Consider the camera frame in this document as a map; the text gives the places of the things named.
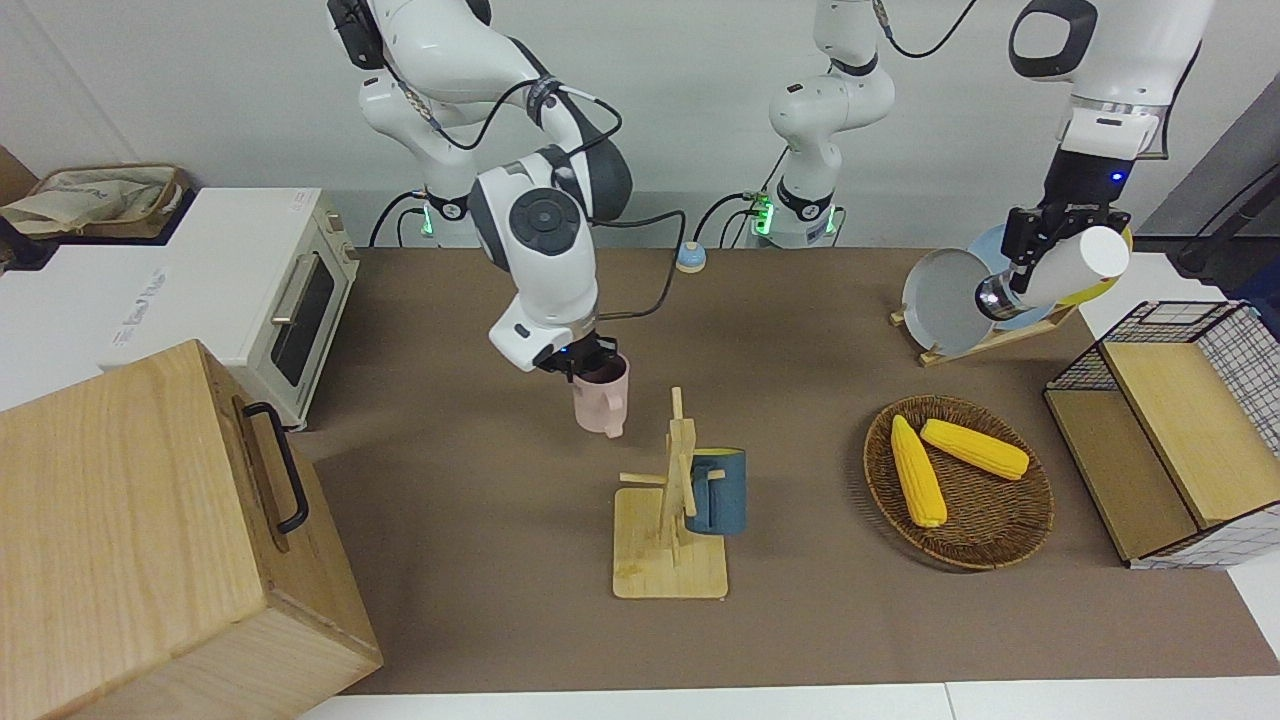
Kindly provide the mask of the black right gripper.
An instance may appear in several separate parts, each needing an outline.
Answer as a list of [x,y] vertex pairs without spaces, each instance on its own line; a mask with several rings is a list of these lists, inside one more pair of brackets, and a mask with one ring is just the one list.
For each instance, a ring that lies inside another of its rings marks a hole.
[[535,359],[535,368],[564,374],[566,380],[572,383],[603,368],[625,368],[625,359],[620,354],[616,338],[586,334],[563,348],[544,348]]

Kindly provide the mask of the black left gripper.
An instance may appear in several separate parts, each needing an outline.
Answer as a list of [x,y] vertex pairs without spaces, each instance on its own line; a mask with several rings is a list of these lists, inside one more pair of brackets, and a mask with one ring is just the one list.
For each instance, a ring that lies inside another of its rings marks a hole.
[[1055,288],[1059,240],[1088,225],[1116,232],[1128,228],[1132,214],[1114,209],[1114,204],[1134,164],[1064,149],[1055,151],[1039,208],[1011,208],[1004,225],[1004,256],[1012,263],[1014,293],[1050,293]]

